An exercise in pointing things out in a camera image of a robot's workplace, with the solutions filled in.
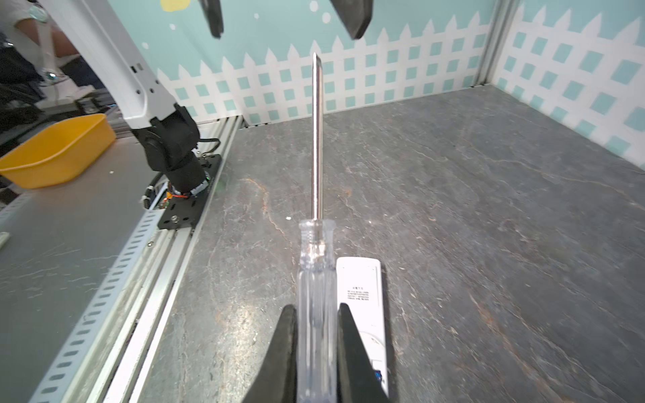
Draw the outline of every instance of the person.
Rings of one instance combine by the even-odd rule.
[[[14,45],[14,48],[34,65],[37,72],[43,69],[43,53],[39,46],[37,21],[31,16],[30,9],[39,6],[28,0],[0,0],[0,31]],[[65,33],[52,23],[52,41],[56,65],[77,86],[92,85],[105,88],[87,62],[79,55]]]

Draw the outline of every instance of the white picket fence pattern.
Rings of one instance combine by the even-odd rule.
[[[337,37],[332,51],[326,54],[321,54],[318,44],[314,41],[310,53],[320,54],[323,63],[333,63],[333,73],[323,75],[324,84],[329,87],[329,83],[333,83],[334,87],[333,93],[324,94],[324,111],[331,112],[332,110],[365,106],[366,95],[372,93],[374,94],[373,103],[378,104],[386,101],[398,101],[404,97],[418,97],[464,88],[464,80],[468,84],[479,66],[479,64],[477,66],[471,64],[468,67],[470,58],[473,56],[481,58],[484,50],[484,46],[473,47],[475,38],[478,35],[486,35],[489,27],[489,25],[480,24],[479,13],[476,13],[466,28],[458,29],[453,16],[443,32],[435,32],[431,20],[428,21],[423,34],[419,37],[412,37],[410,29],[405,26],[400,38],[390,41],[384,29],[377,43],[367,45],[365,40],[361,39],[356,41],[354,47],[350,49],[344,49]],[[463,49],[453,52],[453,42],[459,38],[464,38]],[[441,53],[431,56],[430,48],[436,42],[442,42]],[[420,46],[419,56],[416,59],[409,58],[410,48],[413,46]],[[388,52],[393,50],[398,50],[398,60],[388,63]],[[371,54],[376,54],[376,65],[367,67],[366,56]],[[345,71],[345,59],[349,58],[354,60],[354,69]],[[447,72],[448,63],[456,59],[459,60],[456,71]],[[168,76],[160,70],[157,75],[160,82],[177,98],[179,103],[191,111],[197,122],[243,114],[250,124],[259,124],[298,119],[311,114],[309,112],[311,95],[306,95],[304,89],[305,86],[311,85],[311,78],[303,77],[301,71],[303,66],[307,66],[306,69],[310,71],[311,60],[310,55],[301,57],[297,50],[291,46],[287,60],[283,61],[278,61],[269,49],[265,64],[261,65],[256,65],[247,54],[244,58],[244,67],[237,70],[224,58],[222,71],[219,73],[213,73],[202,61],[201,74],[197,77],[191,77],[182,66],[179,67],[179,79],[177,80],[169,80]],[[437,73],[428,76],[426,75],[428,65],[433,63],[438,64]],[[406,73],[410,68],[416,68],[414,78],[412,75],[406,78]],[[282,82],[280,71],[283,70],[290,71],[291,81]],[[389,77],[391,78],[392,71],[396,71],[395,80],[387,83],[386,75],[390,72]],[[269,75],[269,85],[261,84],[260,74]],[[375,84],[366,86],[366,76],[371,74],[375,74]],[[247,78],[249,88],[241,88],[238,79],[243,77]],[[346,79],[354,79],[353,89],[346,89]],[[453,85],[444,89],[445,82],[450,79],[453,80]],[[218,90],[217,83],[221,81],[226,81],[229,92],[221,93]],[[428,91],[429,86],[427,86],[430,83],[433,83],[431,92]],[[200,95],[197,86],[201,85],[206,86],[208,95]],[[185,91],[188,97],[180,99],[177,90],[181,93]],[[285,90],[293,90],[294,98],[287,99]],[[274,103],[265,102],[264,95],[266,93],[273,93]],[[245,97],[253,97],[253,103],[247,105]],[[351,100],[350,103],[347,103],[349,97],[353,97],[353,104]],[[212,113],[212,106],[207,106],[207,104],[213,104],[216,112]]]
[[[645,133],[625,125],[632,112],[637,108],[645,108],[645,67],[641,66],[629,84],[611,79],[623,60],[645,64],[645,47],[635,45],[642,21],[634,20],[612,40],[598,36],[602,14],[594,18],[582,32],[568,30],[571,10],[568,10],[553,27],[544,26],[546,8],[542,8],[531,22],[523,21],[523,15],[522,5],[515,14],[508,40],[495,68],[493,83],[502,87],[500,79],[502,83],[506,80],[508,83],[503,88],[504,91],[510,94],[515,92],[515,96],[525,103],[530,104],[533,96],[542,98],[544,102],[537,109],[546,115],[551,115],[556,108],[566,110],[568,113],[561,119],[561,123],[571,129],[583,133],[584,130],[579,129],[580,122],[584,120],[591,123],[596,127],[588,138],[611,151],[617,152],[612,146],[616,142],[614,137],[629,143],[626,150],[620,150],[617,154],[645,169]],[[513,45],[518,32],[526,34],[521,48]],[[548,40],[542,55],[531,52],[538,37]],[[565,63],[553,60],[560,44],[573,46]],[[579,68],[588,51],[603,55],[593,73]],[[517,60],[510,72],[504,69],[509,56]],[[530,79],[521,77],[525,63],[535,66]],[[540,86],[547,71],[558,75],[550,89]],[[584,85],[584,89],[574,101],[563,96],[572,80]],[[524,89],[519,96],[516,87]],[[601,92],[616,98],[613,106],[604,115],[591,109]]]

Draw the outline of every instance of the yellow plastic container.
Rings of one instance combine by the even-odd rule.
[[[116,139],[103,113],[55,123],[0,158],[0,175],[25,189],[76,178]]]

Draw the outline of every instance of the gray floor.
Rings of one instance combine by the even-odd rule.
[[[141,145],[119,139],[0,222],[11,233],[0,250],[0,400],[29,400],[141,218],[153,176]]]
[[[497,89],[326,115],[336,256],[383,263],[394,402],[645,396],[645,175]],[[295,302],[311,120],[242,130],[144,402],[238,402]]]

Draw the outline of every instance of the dark pants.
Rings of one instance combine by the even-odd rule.
[[[95,89],[105,88],[105,85],[99,80],[99,78],[94,74],[94,71],[90,68],[90,65],[87,64],[85,59],[82,56],[79,56],[77,59],[74,59],[61,67],[63,73],[65,73],[69,78],[74,80],[77,86],[82,87],[84,85],[93,85]]]

